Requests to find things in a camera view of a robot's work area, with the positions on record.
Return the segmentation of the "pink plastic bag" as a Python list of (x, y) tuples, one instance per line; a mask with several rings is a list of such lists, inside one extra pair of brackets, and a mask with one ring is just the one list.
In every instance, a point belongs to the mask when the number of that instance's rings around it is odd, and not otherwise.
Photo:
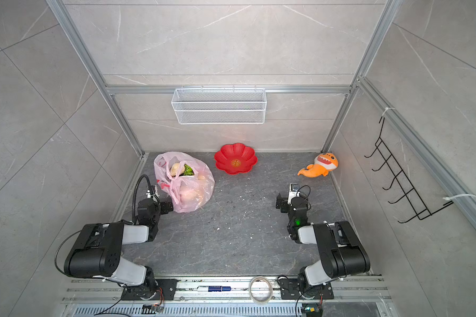
[[(189, 165), (194, 176), (170, 176), (174, 163)], [(155, 177), (158, 186), (168, 194), (177, 213), (190, 213), (200, 209), (210, 201), (215, 180), (208, 165), (186, 153), (166, 152), (154, 159)]]

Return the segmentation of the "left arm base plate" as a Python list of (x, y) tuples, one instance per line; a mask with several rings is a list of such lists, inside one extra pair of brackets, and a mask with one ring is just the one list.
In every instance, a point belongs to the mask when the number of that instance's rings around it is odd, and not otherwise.
[(177, 279), (157, 279), (156, 285), (126, 287), (121, 299), (123, 301), (159, 301), (163, 297), (164, 301), (172, 301), (175, 297), (178, 280)]

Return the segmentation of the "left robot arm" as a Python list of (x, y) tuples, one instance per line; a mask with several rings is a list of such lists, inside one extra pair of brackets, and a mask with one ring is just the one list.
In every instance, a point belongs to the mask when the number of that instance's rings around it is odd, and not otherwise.
[(152, 243), (162, 215), (173, 211), (170, 198), (160, 199), (149, 177), (141, 175), (132, 196), (132, 220), (91, 223), (70, 235), (75, 237), (63, 267), (54, 258), (55, 268), (70, 278), (100, 279), (123, 288), (124, 301), (158, 300), (162, 305), (175, 296), (177, 280), (156, 279), (149, 266), (135, 264), (122, 256), (122, 247)]

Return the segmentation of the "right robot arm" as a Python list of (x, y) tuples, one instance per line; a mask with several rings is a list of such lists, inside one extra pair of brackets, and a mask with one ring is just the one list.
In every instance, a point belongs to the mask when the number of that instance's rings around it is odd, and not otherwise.
[(331, 299), (331, 282), (369, 272), (370, 258), (348, 221), (309, 222), (312, 205), (302, 189), (291, 183), (286, 197), (277, 195), (276, 209), (288, 215), (289, 237), (297, 244), (315, 245), (319, 259), (301, 268), (296, 279), (281, 278), (278, 284), (283, 299)]

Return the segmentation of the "green bumpy fruit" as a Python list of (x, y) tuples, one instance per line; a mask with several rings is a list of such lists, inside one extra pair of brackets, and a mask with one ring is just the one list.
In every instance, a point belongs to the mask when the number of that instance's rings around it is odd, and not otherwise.
[(184, 165), (184, 171), (181, 176), (194, 176), (194, 170), (187, 164)]

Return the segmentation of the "red flower-shaped bowl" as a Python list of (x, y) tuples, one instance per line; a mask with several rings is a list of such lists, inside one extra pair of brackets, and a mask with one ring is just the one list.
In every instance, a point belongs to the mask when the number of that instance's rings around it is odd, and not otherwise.
[(249, 173), (258, 162), (255, 150), (242, 143), (222, 146), (214, 160), (216, 168), (229, 175)]

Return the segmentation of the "beige round fruit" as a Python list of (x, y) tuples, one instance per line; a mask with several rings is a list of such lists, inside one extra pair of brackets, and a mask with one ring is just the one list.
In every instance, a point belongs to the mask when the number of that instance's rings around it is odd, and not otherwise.
[(170, 169), (171, 177), (180, 176), (180, 175), (183, 175), (184, 173), (185, 173), (185, 165), (182, 165), (179, 162), (174, 163)]

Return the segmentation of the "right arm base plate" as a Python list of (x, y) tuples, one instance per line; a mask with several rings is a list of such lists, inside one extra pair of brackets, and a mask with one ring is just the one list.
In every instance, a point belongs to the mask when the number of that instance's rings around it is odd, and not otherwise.
[(330, 300), (335, 298), (330, 283), (314, 287), (302, 287), (297, 279), (287, 278), (286, 276), (277, 277), (276, 282), (279, 286), (282, 300)]

